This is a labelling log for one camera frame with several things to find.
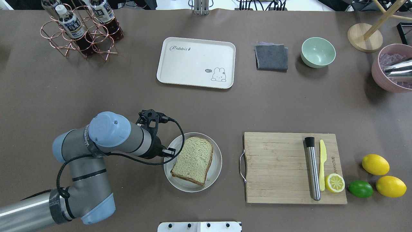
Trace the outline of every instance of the green lime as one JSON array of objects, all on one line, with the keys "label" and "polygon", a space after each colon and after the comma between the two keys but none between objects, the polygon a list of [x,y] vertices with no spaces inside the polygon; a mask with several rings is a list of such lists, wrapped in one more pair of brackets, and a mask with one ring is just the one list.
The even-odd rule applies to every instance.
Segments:
[{"label": "green lime", "polygon": [[372,196],[373,189],[368,182],[363,180],[355,180],[348,185],[348,190],[353,195],[361,198],[367,198]]}]

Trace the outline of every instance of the copper wire rack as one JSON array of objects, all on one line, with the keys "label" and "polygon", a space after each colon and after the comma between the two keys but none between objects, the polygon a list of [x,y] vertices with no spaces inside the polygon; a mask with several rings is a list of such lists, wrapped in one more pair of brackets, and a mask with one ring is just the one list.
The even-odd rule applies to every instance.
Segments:
[{"label": "copper wire rack", "polygon": [[[86,33],[78,38],[72,39],[66,33],[64,28],[59,24],[57,19],[50,16],[51,21],[43,24],[40,29],[40,35],[49,41],[51,47],[55,48],[60,54],[64,57],[68,57],[70,51],[77,51],[83,58],[87,59],[87,55],[84,55],[82,51],[89,49],[90,47],[93,51],[100,55],[100,57],[106,62],[109,59],[109,55],[118,54],[118,50],[115,46],[115,41],[111,37],[111,35],[117,33],[121,30],[119,28],[112,33],[108,33],[108,29],[106,25],[108,23],[102,24],[94,15],[93,10],[91,7],[84,5],[84,3],[78,0],[80,3],[79,7],[72,9],[72,7],[68,4],[63,4],[68,11],[71,11],[77,15],[77,17],[83,23]],[[91,41],[87,39],[86,34],[89,34],[91,37]],[[75,43],[76,40],[85,38],[89,43],[90,46],[81,50],[78,45]]]}]

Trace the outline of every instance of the lemon half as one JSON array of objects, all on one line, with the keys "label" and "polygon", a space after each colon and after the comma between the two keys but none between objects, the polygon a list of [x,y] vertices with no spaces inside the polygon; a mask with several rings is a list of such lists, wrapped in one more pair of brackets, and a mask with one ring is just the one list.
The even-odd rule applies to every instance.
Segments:
[{"label": "lemon half", "polygon": [[325,187],[334,193],[342,192],[345,189],[345,181],[341,175],[332,173],[325,178]]}]

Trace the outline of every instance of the plastic bottle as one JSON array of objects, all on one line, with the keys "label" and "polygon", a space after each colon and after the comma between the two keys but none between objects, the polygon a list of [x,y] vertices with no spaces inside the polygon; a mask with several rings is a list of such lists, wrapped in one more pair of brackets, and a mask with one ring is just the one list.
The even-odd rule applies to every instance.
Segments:
[{"label": "plastic bottle", "polygon": [[91,0],[90,6],[99,21],[107,27],[107,32],[113,40],[121,40],[124,38],[123,31],[117,20],[114,19],[115,14],[107,0]]},{"label": "plastic bottle", "polygon": [[90,6],[90,0],[82,0],[82,2],[83,2],[86,6],[88,6],[88,7],[91,8],[91,6]]},{"label": "plastic bottle", "polygon": [[95,51],[89,42],[93,39],[89,33],[86,33],[84,25],[76,14],[68,11],[63,5],[57,5],[55,9],[59,14],[59,24],[63,26],[70,38],[75,39],[74,42],[79,46],[80,51],[86,56],[94,54]]},{"label": "plastic bottle", "polygon": [[60,0],[42,0],[42,7],[53,17],[53,19],[57,20],[59,15],[57,14],[56,10],[54,9],[57,5],[60,4]]}]

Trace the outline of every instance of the bottle label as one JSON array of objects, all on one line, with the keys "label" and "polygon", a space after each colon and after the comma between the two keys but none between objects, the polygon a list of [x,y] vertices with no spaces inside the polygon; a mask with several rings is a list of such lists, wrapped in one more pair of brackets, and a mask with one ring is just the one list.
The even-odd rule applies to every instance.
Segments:
[{"label": "bottle label", "polygon": [[68,35],[73,39],[80,38],[85,33],[81,21],[75,15],[71,20],[64,23],[63,26],[65,27]]},{"label": "bottle label", "polygon": [[115,14],[107,1],[98,6],[92,6],[92,8],[96,17],[102,23],[107,23],[115,17]]}]

